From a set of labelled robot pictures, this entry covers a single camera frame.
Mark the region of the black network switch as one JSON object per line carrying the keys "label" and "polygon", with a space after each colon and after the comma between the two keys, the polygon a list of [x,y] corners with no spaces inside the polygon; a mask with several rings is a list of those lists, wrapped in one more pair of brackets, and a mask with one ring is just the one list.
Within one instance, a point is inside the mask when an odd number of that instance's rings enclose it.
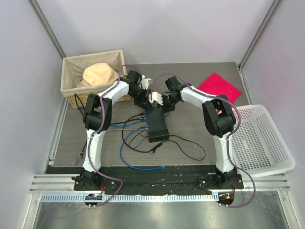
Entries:
{"label": "black network switch", "polygon": [[145,109],[148,126],[149,142],[160,142],[169,139],[169,131],[162,108],[152,107]]}

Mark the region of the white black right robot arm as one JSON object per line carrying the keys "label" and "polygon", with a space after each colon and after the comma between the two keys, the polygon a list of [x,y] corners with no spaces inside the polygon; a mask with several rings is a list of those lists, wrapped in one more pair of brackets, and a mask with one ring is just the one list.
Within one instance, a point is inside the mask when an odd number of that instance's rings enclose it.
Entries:
{"label": "white black right robot arm", "polygon": [[194,86],[180,83],[175,76],[167,79],[165,84],[170,94],[163,97],[164,107],[174,107],[181,101],[202,109],[206,130],[213,136],[216,150],[215,182],[218,187],[227,188],[237,174],[237,169],[230,162],[230,133],[234,130],[236,119],[227,97],[206,94]]}

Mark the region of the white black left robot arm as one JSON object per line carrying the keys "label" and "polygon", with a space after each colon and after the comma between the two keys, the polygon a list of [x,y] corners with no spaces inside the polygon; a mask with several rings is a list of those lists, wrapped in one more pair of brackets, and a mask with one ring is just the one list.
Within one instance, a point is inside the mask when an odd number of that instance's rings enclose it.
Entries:
{"label": "white black left robot arm", "polygon": [[83,114],[87,146],[80,176],[90,190],[97,190],[102,183],[98,172],[101,168],[103,139],[112,121],[112,106],[125,95],[132,98],[145,98],[151,83],[152,79],[130,70],[126,76],[118,78],[105,91],[88,96]]}

